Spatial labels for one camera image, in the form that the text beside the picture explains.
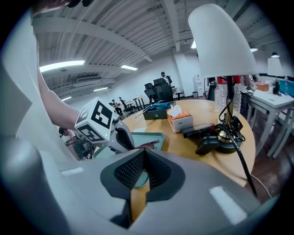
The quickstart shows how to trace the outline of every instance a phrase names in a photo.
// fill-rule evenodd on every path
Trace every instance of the human arm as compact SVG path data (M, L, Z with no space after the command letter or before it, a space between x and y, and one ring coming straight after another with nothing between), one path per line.
M51 91L40 68L37 68L38 85L41 99L52 123L66 129L74 130L74 125L79 116L79 111L64 103L53 91Z
M249 75L242 75L242 77L246 82L247 86L250 87L253 91L255 91L255 82L250 79Z
M65 145L69 146L69 145L75 144L76 142L77 142L76 137L73 137L69 142L66 142Z

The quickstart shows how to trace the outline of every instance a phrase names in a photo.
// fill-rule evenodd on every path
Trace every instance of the lamp shade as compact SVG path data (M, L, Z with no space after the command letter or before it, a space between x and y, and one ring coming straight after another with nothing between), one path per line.
M267 74L272 76L281 76L281 77L285 76L285 73L283 71L279 58L267 59Z
M192 11L188 22L197 45L202 78L257 74L248 42L221 7L202 5Z

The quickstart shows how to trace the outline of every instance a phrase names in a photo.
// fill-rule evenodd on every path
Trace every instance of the black mesh grille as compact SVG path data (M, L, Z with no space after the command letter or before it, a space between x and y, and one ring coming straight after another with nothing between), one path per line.
M148 173L150 189L163 184L171 174L171 169L168 165L151 154L142 152L138 156L116 168L114 176L119 182L127 186L129 189L132 189L139 179L143 169L146 169Z
M143 158L144 152L116 168L114 171L115 178L129 189L132 189L142 173Z
M150 190L163 184L171 174L168 165L147 152L144 158L144 168L149 176Z

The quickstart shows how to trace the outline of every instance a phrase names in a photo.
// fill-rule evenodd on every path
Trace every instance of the desk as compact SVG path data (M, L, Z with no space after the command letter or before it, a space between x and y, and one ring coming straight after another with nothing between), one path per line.
M290 131L293 125L294 118L291 119L290 124L288 123L288 121L291 116L294 99L284 94L282 94L282 96L274 95L272 93L272 90L269 90L269 91L256 90L253 93L253 95L248 98L248 104L249 104L249 111L248 111L248 117L247 117L248 122L251 119L252 108L255 108L256 110L259 110L262 113L268 115L266 127L256 147L256 155L258 155L258 153L261 151L262 147L264 146L271 132L271 127L274 124L277 114L287 109L286 118L284 120L281 132L279 133L275 143L272 145L271 149L267 153L268 157L272 156L273 158L276 158L282 146L286 142L285 138L286 139L288 138L288 135L290 134ZM254 123L256 120L256 113L257 112L254 113L253 120L250 125L251 128L253 128L254 126Z
M185 109L193 116L194 126L203 123L217 123L218 114L215 111L215 103L206 100L182 100L176 101L176 104ZM146 127L146 132L161 132L165 135L162 146L162 151L167 151L181 157L190 158L197 161L205 162L223 174L240 184L245 186L246 176L239 160L238 154L224 154L216 151L205 156L195 154L197 145L191 139L184 139L182 133L174 134L167 119L145 120L141 115L135 119L142 111L126 118L123 122L129 127L130 131L136 128ZM252 171L255 160L255 141L253 132L247 121L241 116L238 116L243 129L241 133L245 136L246 141L240 146L248 166L249 172ZM131 192L131 210L133 220L140 215L146 204L146 192L149 191L149 184L144 185L139 189L133 189Z
M141 99L142 104L143 104L143 106L144 106L144 108L145 108L145 104L144 104L144 101L143 101L143 98L145 98L145 97L146 97L146 96L139 96L138 98L133 99L133 101L136 102L136 105L137 105L138 111L140 111L140 109L139 109L139 106L138 106L137 101L139 101L139 103L140 103L140 108L142 108L142 105L141 105L141 102L140 102L140 99Z

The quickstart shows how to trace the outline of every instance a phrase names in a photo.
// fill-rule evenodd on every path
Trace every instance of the white table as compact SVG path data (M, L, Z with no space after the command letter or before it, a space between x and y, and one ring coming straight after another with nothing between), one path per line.
M261 151L262 147L264 146L270 132L271 127L274 124L275 118L277 114L281 111L284 111L287 109L287 115L284 120L281 132L279 133L275 143L272 145L271 149L267 153L268 157L276 158L284 144L286 143L287 138L289 137L289 134L292 129L294 117L292 115L292 107L294 104L294 99L290 96L282 94L282 96L274 95L272 93L272 90L269 91L260 91L256 90L252 96L248 98L248 104L249 104L249 111L248 111L248 117L247 122L249 123L251 114L252 114L252 108L255 108L256 111L259 110L262 113L268 115L268 119L266 122L266 127L262 133L262 136L256 146L256 156ZM256 113L254 113L253 120L251 122L251 128L253 128L255 120L256 120Z

